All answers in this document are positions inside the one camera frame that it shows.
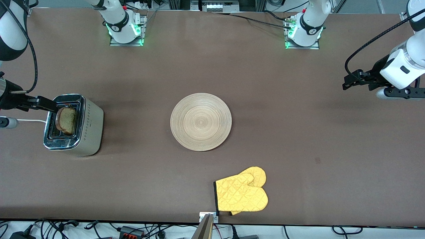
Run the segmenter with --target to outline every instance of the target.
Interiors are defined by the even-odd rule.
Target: yellow oven mitt
[[[218,211],[231,215],[242,211],[263,210],[269,199],[263,188],[266,173],[262,168],[250,167],[238,175],[214,182],[215,204]]]

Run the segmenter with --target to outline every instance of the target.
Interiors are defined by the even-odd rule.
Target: brown tabletop
[[[346,58],[397,21],[333,14],[320,50],[290,50],[280,28],[159,11],[145,46],[134,48],[109,47],[92,9],[35,9],[32,95],[88,97],[105,111],[104,135],[96,155],[75,158],[43,146],[42,123],[1,130],[0,217],[197,222],[200,211],[215,210],[213,181],[259,166],[267,207],[220,222],[425,226],[424,103],[341,87]],[[412,33],[407,24],[394,30],[350,69],[371,69]],[[29,50],[0,69],[31,86]],[[184,148],[170,131],[174,106],[198,92],[220,97],[232,112],[230,136],[208,152]]]

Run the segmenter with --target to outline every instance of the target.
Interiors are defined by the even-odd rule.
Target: metal bracket
[[[286,49],[312,49],[312,50],[319,50],[319,40],[316,40],[316,42],[311,46],[300,46],[296,44],[291,38],[288,37],[288,35],[293,34],[296,31],[297,22],[295,19],[295,16],[291,16],[289,20],[283,21],[284,26],[288,26],[291,29],[283,29],[283,35],[285,36],[285,48]]]
[[[145,34],[146,34],[146,23],[147,23],[147,16],[146,15],[140,15],[139,13],[135,13],[135,22],[134,25],[134,31],[139,33],[140,35],[136,37],[133,41],[122,44],[115,41],[112,36],[110,38],[109,45],[110,46],[143,46],[145,42]]]
[[[214,216],[214,224],[215,223],[218,223],[218,216],[217,216],[217,213],[216,212],[214,212],[214,213],[209,213],[209,212],[200,212],[199,213],[199,222],[201,222],[202,221],[202,219],[204,218],[204,216],[206,215],[206,214],[212,214],[213,216]]]

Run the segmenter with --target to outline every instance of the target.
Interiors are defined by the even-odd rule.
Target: gray floor
[[[303,3],[305,0],[287,0]],[[400,13],[406,10],[408,0],[381,0],[385,13]],[[39,7],[90,7],[85,0],[40,0]],[[378,14],[376,0],[347,0],[341,13]]]

